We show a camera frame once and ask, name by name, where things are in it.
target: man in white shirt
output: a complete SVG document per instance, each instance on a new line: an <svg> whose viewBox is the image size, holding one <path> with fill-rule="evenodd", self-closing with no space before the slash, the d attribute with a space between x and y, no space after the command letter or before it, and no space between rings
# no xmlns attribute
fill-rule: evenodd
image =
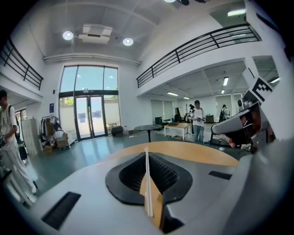
<svg viewBox="0 0 294 235"><path fill-rule="evenodd" d="M28 169L23 164L15 133L17 132L17 121L15 111L12 106L7 103L7 93L0 90L0 134L4 136L6 144L1 147L2 161L7 168L13 172L18 171L24 181L30 187L33 194L36 193L36 187L32 178L29 176Z"/></svg>
<svg viewBox="0 0 294 235"><path fill-rule="evenodd" d="M203 143L204 134L204 110L200 107L200 102L195 101L195 108L191 114L191 120L193 120L193 131L196 143Z"/></svg>

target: hand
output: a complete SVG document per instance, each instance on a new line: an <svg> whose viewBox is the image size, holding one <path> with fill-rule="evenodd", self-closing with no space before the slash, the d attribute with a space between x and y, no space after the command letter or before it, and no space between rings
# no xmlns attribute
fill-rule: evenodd
<svg viewBox="0 0 294 235"><path fill-rule="evenodd" d="M236 147L236 144L233 142L233 140L229 137L227 137L227 142L229 143L229 145L231 146L231 148L235 148Z"/></svg>

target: black metal railing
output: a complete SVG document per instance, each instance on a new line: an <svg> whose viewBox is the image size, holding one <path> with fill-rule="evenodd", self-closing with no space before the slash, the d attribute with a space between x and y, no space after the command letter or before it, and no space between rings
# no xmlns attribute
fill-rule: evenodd
<svg viewBox="0 0 294 235"><path fill-rule="evenodd" d="M248 23L221 28L203 34L184 43L155 62L137 78L138 87L143 86L146 82L173 66L202 53L225 46L259 40Z"/></svg>
<svg viewBox="0 0 294 235"><path fill-rule="evenodd" d="M24 81L30 82L40 90L43 80L42 76L39 75L22 57L22 55L15 48L11 39L8 39L4 44L0 58L3 60L3 66L11 67L15 72L23 77Z"/></svg>

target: camera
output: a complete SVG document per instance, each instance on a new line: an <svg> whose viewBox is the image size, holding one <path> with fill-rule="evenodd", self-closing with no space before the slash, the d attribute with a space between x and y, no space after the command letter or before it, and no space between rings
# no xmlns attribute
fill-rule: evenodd
<svg viewBox="0 0 294 235"><path fill-rule="evenodd" d="M5 135L3 133L0 133L0 148L3 147L5 144Z"/></svg>

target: ceiling light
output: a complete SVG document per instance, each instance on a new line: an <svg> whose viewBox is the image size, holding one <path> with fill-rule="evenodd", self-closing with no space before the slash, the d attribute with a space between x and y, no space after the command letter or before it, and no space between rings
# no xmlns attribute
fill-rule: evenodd
<svg viewBox="0 0 294 235"><path fill-rule="evenodd" d="M130 38L126 38L126 39L123 40L123 44L125 46L132 46L133 43L134 43L133 39L130 39Z"/></svg>
<svg viewBox="0 0 294 235"><path fill-rule="evenodd" d="M234 10L234 11L229 11L228 16L237 16L237 15L242 15L246 13L246 9L239 9L239 10Z"/></svg>
<svg viewBox="0 0 294 235"><path fill-rule="evenodd" d="M224 86L226 86L226 85L228 84L228 80L229 80L229 77L226 77L226 78L224 79Z"/></svg>
<svg viewBox="0 0 294 235"><path fill-rule="evenodd" d="M62 36L65 40L71 40L73 39L74 34L70 31L65 31Z"/></svg>
<svg viewBox="0 0 294 235"><path fill-rule="evenodd" d="M278 82L279 80L280 80L280 78L277 78L277 79L271 81L270 83L276 83L276 82Z"/></svg>
<svg viewBox="0 0 294 235"><path fill-rule="evenodd" d="M168 92L169 95L175 95L178 96L178 94L172 93L172 92Z"/></svg>
<svg viewBox="0 0 294 235"><path fill-rule="evenodd" d="M245 36L245 35L246 35L246 34L233 35L232 38L233 38L233 37L243 37L243 36Z"/></svg>

